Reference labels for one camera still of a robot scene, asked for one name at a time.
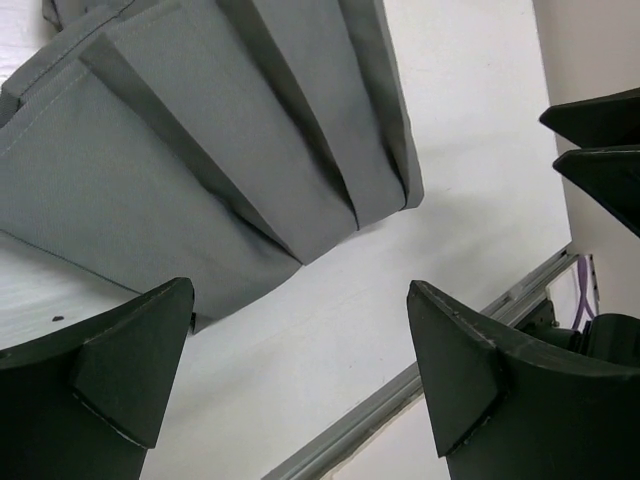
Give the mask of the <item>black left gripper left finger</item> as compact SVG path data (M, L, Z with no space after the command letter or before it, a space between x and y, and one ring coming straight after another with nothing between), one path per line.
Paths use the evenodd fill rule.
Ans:
M172 279L1 352L4 479L137 479L155 448L191 326Z

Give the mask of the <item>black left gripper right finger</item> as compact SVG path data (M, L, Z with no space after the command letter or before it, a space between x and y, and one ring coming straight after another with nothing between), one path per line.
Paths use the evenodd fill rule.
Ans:
M454 479L635 479L639 365L501 324L424 281L407 310L436 451Z

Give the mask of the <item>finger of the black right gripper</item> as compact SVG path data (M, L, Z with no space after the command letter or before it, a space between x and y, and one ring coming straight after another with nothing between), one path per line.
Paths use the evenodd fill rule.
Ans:
M580 148L639 144L639 89L549 107L539 121Z
M553 168L629 230L639 229L639 146L567 151Z

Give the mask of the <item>grey pleated skirt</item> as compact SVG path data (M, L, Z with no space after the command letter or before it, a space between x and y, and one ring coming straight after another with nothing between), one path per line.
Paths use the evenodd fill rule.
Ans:
M200 330L417 207L380 1L45 1L1 88L1 230Z

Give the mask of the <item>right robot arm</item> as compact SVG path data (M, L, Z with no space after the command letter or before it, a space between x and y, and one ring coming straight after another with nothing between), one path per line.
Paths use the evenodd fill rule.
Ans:
M639 234L639 90L553 105L542 125L573 143L553 168L581 189L634 235ZM579 300L568 329L527 327L547 343L583 356L637 367L639 320L597 314L588 302L589 260L577 260Z

